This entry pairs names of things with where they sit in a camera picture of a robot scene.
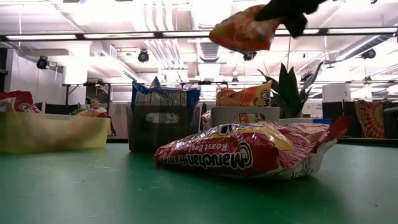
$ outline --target black container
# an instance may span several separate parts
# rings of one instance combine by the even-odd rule
[[[189,112],[185,106],[127,106],[129,148],[132,152],[155,152],[174,140],[198,132],[200,107]]]

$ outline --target desk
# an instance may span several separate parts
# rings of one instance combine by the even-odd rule
[[[398,223],[398,149],[335,145],[319,173],[243,181],[158,169],[127,144],[0,155],[2,224]]]

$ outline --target yellow basket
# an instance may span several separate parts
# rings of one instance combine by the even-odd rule
[[[0,152],[104,149],[109,129],[109,118],[0,113]]]

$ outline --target red bag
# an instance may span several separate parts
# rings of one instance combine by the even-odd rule
[[[269,50],[276,28],[283,18],[255,21],[254,16],[265,5],[247,8],[217,24],[210,32],[212,42],[227,49],[246,54]]]
[[[36,106],[33,107],[33,97],[28,91],[1,92],[0,105],[0,111],[10,111],[12,108],[15,112],[40,112]]]
[[[318,171],[324,153],[347,132],[350,120],[343,117],[330,126],[272,121],[221,125],[160,147],[155,164],[234,177],[293,179]]]

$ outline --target colorful tapestry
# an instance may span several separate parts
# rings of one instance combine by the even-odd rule
[[[382,102],[355,102],[356,115],[362,127],[364,138],[384,138]]]

